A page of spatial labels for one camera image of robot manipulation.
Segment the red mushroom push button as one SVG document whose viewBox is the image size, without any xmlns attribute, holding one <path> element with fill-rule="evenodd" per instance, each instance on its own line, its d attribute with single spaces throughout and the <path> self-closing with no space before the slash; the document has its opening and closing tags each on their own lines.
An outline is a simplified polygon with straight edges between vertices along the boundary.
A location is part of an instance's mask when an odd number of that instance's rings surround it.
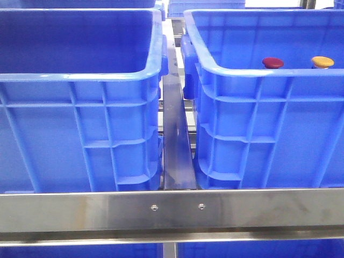
<svg viewBox="0 0 344 258">
<path fill-rule="evenodd" d="M 284 61 L 276 57 L 266 57 L 262 63 L 267 69 L 279 69 L 284 66 Z"/>
</svg>

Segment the yellow mushroom push button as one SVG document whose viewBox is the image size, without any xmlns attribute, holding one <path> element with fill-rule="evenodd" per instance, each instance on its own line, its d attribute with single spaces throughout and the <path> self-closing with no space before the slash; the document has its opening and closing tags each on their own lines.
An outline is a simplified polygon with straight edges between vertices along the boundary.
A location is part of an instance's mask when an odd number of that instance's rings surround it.
<svg viewBox="0 0 344 258">
<path fill-rule="evenodd" d="M 335 64 L 333 59 L 326 56 L 314 56 L 311 61 L 313 69 L 328 69 Z"/>
</svg>

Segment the steel shelf divider bar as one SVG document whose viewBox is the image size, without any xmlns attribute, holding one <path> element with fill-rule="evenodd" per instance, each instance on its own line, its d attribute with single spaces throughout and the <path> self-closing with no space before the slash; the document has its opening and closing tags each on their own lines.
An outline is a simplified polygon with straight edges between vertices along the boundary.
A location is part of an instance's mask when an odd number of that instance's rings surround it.
<svg viewBox="0 0 344 258">
<path fill-rule="evenodd" d="M 169 74 L 163 78 L 163 188 L 196 190 L 185 105 L 173 42 L 167 43 L 167 54 Z"/>
</svg>

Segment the blue plastic crate right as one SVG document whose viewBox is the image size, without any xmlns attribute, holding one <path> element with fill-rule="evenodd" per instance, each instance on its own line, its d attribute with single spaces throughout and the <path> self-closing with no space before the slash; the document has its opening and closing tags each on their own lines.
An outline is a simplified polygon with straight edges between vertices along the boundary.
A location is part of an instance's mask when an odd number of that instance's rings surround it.
<svg viewBox="0 0 344 258">
<path fill-rule="evenodd" d="M 203 189 L 343 186 L 343 11 L 188 10 Z M 311 59 L 334 60 L 313 69 Z M 266 57 L 284 61 L 267 69 Z"/>
</svg>

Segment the blue plastic crate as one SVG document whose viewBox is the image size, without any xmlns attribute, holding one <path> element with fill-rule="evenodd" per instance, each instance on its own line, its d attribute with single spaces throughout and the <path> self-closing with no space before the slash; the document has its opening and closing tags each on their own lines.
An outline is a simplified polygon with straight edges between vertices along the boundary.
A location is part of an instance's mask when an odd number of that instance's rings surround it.
<svg viewBox="0 0 344 258">
<path fill-rule="evenodd" d="M 343 186 L 343 11 L 188 10 L 203 189 Z M 334 60 L 313 69 L 311 59 Z M 284 61 L 267 69 L 266 57 Z"/>
<path fill-rule="evenodd" d="M 1 193 L 157 190 L 155 9 L 1 9 Z"/>
</svg>

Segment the blue plastic crate left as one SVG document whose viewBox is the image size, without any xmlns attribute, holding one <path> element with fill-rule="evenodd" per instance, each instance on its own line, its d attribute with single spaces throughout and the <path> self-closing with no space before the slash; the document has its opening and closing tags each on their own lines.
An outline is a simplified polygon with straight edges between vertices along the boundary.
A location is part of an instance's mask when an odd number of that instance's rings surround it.
<svg viewBox="0 0 344 258">
<path fill-rule="evenodd" d="M 157 190 L 155 9 L 1 9 L 1 193 Z"/>
</svg>

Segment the blue crate back row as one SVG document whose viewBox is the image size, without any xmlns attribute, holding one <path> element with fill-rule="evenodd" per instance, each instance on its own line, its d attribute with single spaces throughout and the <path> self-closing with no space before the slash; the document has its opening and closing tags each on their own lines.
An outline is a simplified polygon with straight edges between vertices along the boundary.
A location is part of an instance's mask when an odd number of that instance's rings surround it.
<svg viewBox="0 0 344 258">
<path fill-rule="evenodd" d="M 183 17 L 183 12 L 192 9 L 244 9 L 245 0 L 176 0 L 168 3 L 168 18 Z"/>
</svg>

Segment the blue crate lower left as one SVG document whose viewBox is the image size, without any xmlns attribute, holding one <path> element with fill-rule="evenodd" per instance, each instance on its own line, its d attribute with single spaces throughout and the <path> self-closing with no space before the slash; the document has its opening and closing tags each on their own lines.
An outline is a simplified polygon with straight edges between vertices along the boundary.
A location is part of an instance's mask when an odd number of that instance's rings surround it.
<svg viewBox="0 0 344 258">
<path fill-rule="evenodd" d="M 1 257 L 163 257 L 158 243 L 2 247 Z"/>
</svg>

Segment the blue crate lower right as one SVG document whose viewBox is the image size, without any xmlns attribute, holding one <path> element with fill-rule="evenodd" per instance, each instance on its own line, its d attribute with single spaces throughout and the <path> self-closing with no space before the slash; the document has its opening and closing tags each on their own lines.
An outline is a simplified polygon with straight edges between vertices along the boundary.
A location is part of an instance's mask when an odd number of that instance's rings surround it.
<svg viewBox="0 0 344 258">
<path fill-rule="evenodd" d="M 342 239 L 190 242 L 179 257 L 343 257 Z"/>
</svg>

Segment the steel shelf front rail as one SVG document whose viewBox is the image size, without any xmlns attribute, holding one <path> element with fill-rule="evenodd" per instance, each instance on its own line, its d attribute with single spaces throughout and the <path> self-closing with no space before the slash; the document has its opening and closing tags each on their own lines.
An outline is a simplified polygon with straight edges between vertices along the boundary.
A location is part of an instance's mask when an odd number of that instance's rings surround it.
<svg viewBox="0 0 344 258">
<path fill-rule="evenodd" d="M 342 237 L 342 188 L 1 195 L 2 246 Z"/>
</svg>

